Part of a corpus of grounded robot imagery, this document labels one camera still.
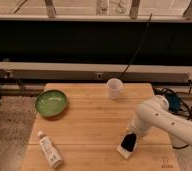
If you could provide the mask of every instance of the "wooden table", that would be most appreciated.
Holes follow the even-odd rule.
[[[129,160],[116,151],[136,106],[153,95],[150,84],[124,87],[120,99],[110,100],[105,84],[47,84],[45,90],[63,91],[69,105],[58,120],[36,116],[22,171],[51,170],[38,145],[39,130],[53,140],[63,157],[64,164],[57,170],[180,170],[168,134],[158,128],[150,130]]]

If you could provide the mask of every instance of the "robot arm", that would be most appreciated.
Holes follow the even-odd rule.
[[[168,108],[168,101],[163,96],[154,96],[142,102],[137,107],[136,115],[128,126],[127,135],[134,134],[137,138],[129,140],[126,135],[118,147],[118,151],[128,158],[134,147],[130,150],[125,141],[135,141],[133,144],[136,144],[137,139],[145,136],[152,126],[163,129],[192,145],[192,122],[172,115],[167,112]]]

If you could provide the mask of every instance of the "green bowl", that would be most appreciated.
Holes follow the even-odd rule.
[[[48,90],[38,96],[35,103],[36,111],[44,117],[59,115],[67,106],[66,95],[59,90]]]

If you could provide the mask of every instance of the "floor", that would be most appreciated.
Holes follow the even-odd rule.
[[[0,171],[19,171],[35,120],[35,98],[3,97],[0,106]]]
[[[0,171],[19,171],[35,120],[35,97],[5,96],[0,106]],[[185,101],[192,104],[191,97]],[[170,136],[174,146],[184,143]],[[192,147],[174,150],[181,171],[192,171]]]

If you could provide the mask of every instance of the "plastic cup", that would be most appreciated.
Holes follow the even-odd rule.
[[[124,89],[123,82],[117,78],[111,78],[107,81],[107,88],[110,99],[117,99],[121,96]]]

